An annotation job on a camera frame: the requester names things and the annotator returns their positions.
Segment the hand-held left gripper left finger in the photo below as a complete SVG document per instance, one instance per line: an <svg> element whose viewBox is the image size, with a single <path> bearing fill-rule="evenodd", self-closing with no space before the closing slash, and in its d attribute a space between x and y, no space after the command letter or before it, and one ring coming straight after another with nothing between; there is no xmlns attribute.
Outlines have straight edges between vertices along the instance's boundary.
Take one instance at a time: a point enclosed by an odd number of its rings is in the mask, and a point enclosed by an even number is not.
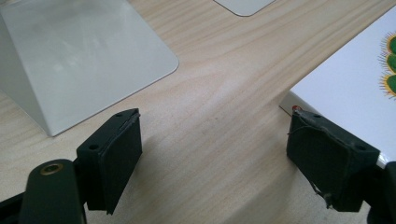
<svg viewBox="0 0 396 224"><path fill-rule="evenodd" d="M78 186L90 210L112 215L142 154L138 108L113 115L77 149Z"/></svg>

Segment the white caterpillar picture book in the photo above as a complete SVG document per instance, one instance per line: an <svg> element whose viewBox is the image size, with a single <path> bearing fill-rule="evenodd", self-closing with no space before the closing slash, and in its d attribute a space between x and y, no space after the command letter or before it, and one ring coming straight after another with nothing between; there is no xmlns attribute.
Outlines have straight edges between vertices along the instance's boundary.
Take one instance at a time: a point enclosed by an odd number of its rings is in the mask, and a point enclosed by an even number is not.
<svg viewBox="0 0 396 224"><path fill-rule="evenodd" d="M280 107L320 114L396 161L396 6L311 71Z"/></svg>

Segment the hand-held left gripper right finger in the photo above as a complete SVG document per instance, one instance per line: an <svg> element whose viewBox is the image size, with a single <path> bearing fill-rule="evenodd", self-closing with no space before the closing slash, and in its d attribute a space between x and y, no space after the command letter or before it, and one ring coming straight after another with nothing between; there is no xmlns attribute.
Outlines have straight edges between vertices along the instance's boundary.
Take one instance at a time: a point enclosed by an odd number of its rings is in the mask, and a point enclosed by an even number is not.
<svg viewBox="0 0 396 224"><path fill-rule="evenodd" d="M364 179L376 167L379 150L325 117L295 108L287 156L327 206L357 212Z"/></svg>

